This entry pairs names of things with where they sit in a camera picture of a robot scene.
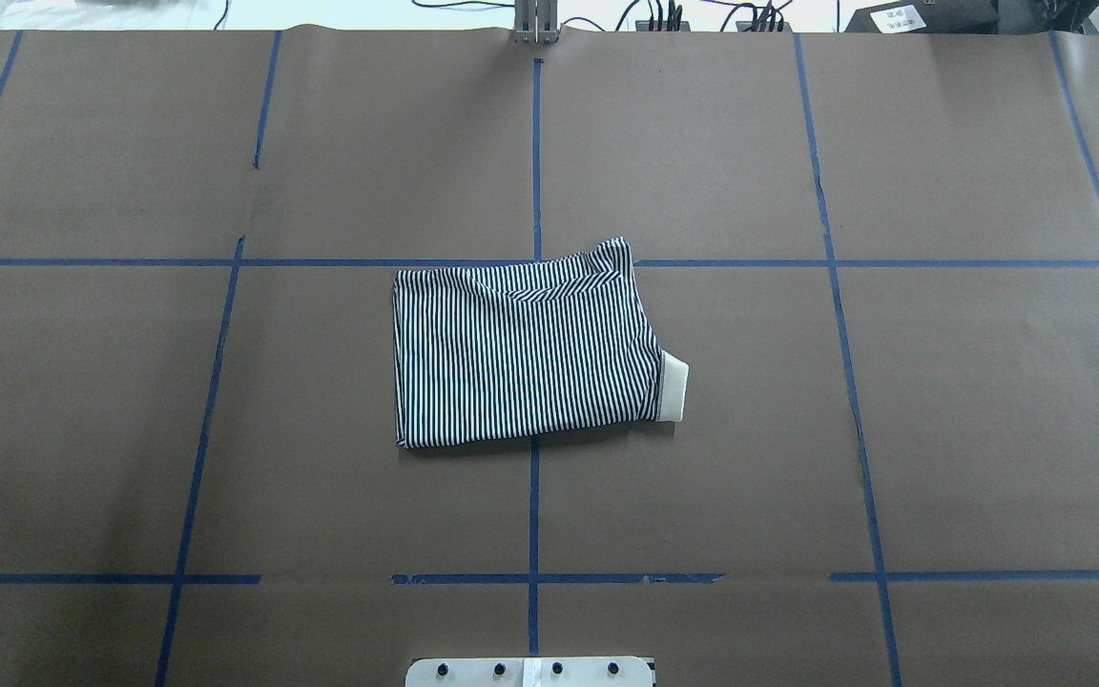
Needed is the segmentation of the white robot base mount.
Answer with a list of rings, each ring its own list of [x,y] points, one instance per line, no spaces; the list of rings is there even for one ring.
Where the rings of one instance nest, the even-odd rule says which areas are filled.
[[[640,656],[514,656],[417,660],[406,686],[655,686],[654,661]]]

